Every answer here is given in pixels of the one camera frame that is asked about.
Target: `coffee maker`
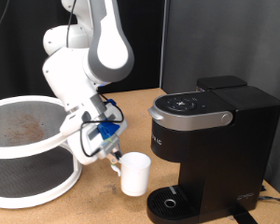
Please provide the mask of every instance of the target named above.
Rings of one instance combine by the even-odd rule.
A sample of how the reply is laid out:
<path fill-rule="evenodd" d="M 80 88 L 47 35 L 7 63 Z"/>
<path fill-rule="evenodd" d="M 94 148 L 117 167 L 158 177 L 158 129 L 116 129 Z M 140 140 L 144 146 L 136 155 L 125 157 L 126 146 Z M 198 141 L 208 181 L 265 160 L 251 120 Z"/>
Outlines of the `coffee maker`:
<path fill-rule="evenodd" d="M 154 223 L 202 223 L 256 208 L 280 101 L 237 77 L 201 78 L 148 110 L 151 149 L 180 163 L 175 186 L 147 198 Z"/>

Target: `black wire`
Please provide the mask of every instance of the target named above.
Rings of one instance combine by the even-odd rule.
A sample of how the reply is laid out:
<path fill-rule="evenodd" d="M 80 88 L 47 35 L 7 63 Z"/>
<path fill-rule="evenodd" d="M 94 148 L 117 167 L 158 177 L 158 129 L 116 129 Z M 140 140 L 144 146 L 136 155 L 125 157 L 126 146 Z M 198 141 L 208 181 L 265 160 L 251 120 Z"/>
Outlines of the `black wire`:
<path fill-rule="evenodd" d="M 262 200 L 277 200 L 278 202 L 280 202 L 279 198 L 273 198 L 273 197 L 270 197 L 270 196 L 260 196 L 259 200 L 260 201 L 262 201 Z"/>
<path fill-rule="evenodd" d="M 122 123 L 124 121 L 124 117 L 123 117 L 123 113 L 121 111 L 121 109 L 114 105 L 114 107 L 116 107 L 119 111 L 120 111 L 120 114 L 121 114 L 121 120 L 89 120 L 89 121 L 84 121 L 81 126 L 80 126 L 80 144 L 81 144 L 81 148 L 82 148 L 82 151 L 84 153 L 84 155 L 86 157 L 92 157 L 94 156 L 96 153 L 98 153 L 101 149 L 100 148 L 97 148 L 94 152 L 92 152 L 92 154 L 87 154 L 86 151 L 85 151 L 85 148 L 83 146 L 83 139 L 82 139 L 82 130 L 83 130 L 83 126 L 84 124 L 89 124 L 89 123 Z"/>
<path fill-rule="evenodd" d="M 67 48 L 68 48 L 68 33 L 69 33 L 69 28 L 71 27 L 71 22 L 72 22 L 72 17 L 73 17 L 76 1 L 77 0 L 74 0 L 74 4 L 73 4 L 73 7 L 72 7 L 71 15 L 69 16 L 68 25 L 67 25 L 67 34 L 66 34 L 66 47 Z"/>
<path fill-rule="evenodd" d="M 4 12 L 3 12 L 2 16 L 1 16 L 0 25 L 1 25 L 1 22 L 2 22 L 3 18 L 5 17 L 5 15 L 7 13 L 8 5 L 9 5 L 9 0 L 7 0 L 6 8 L 4 9 Z"/>

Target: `table surface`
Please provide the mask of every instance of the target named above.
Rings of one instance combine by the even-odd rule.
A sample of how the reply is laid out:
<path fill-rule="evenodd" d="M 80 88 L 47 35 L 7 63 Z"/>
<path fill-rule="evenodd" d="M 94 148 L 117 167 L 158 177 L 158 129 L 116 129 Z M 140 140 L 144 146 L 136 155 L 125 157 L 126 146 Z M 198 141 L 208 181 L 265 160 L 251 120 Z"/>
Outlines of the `table surface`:
<path fill-rule="evenodd" d="M 147 196 L 155 189 L 176 185 L 179 164 L 164 161 L 150 149 L 151 117 L 147 110 L 161 89 L 109 93 L 122 109 L 128 128 L 120 136 L 123 153 L 140 151 L 151 158 L 147 193 L 129 197 L 120 189 L 120 178 L 110 168 L 109 160 L 83 166 L 78 182 L 63 196 L 32 208 L 0 209 L 0 223 L 151 223 L 147 217 Z M 280 194 L 264 181 L 267 191 L 260 195 L 280 198 Z M 259 223 L 280 223 L 280 202 L 261 201 L 250 214 Z M 207 223 L 236 224 L 232 217 Z"/>

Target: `silver trim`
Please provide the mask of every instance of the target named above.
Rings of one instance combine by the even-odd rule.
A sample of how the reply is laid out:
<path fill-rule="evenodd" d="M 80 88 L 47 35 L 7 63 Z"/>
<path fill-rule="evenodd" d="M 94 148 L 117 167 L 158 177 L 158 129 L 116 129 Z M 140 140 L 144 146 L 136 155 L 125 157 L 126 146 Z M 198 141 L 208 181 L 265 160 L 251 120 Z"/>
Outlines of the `silver trim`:
<path fill-rule="evenodd" d="M 166 206 L 167 208 L 174 208 L 174 207 L 176 207 L 176 201 L 173 200 L 173 199 L 167 199 L 167 200 L 164 202 L 164 204 L 165 204 L 165 206 Z"/>
<path fill-rule="evenodd" d="M 176 191 L 175 191 L 174 187 L 170 186 L 169 189 L 171 190 L 171 192 L 172 192 L 173 194 L 176 194 Z"/>
<path fill-rule="evenodd" d="M 176 131 L 194 131 L 208 128 L 215 128 L 226 126 L 231 123 L 233 119 L 233 114 L 229 111 L 222 111 L 209 114 L 201 115 L 177 115 L 169 112 L 165 112 L 156 106 L 156 101 L 162 96 L 157 97 L 153 106 L 148 110 L 148 113 L 153 118 L 153 120 L 160 126 L 176 130 Z M 230 118 L 226 122 L 222 123 L 222 118 Z"/>

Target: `black curtain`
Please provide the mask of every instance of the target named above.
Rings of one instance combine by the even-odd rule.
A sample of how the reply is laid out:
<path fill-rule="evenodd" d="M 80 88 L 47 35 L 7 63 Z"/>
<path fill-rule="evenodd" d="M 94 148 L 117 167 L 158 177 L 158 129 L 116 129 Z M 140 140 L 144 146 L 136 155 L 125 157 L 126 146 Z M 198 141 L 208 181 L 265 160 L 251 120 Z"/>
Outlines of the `black curtain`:
<path fill-rule="evenodd" d="M 0 0 L 0 18 L 7 1 Z M 101 92 L 159 87 L 164 0 L 118 0 L 119 13 L 135 56 L 130 75 Z M 68 23 L 61 0 L 11 0 L 0 27 L 0 99 L 19 95 L 54 96 L 42 74 L 48 55 L 44 33 Z"/>
<path fill-rule="evenodd" d="M 167 2 L 167 93 L 195 91 L 199 77 L 237 76 L 280 99 L 280 0 Z M 280 121 L 265 179 L 280 192 Z"/>

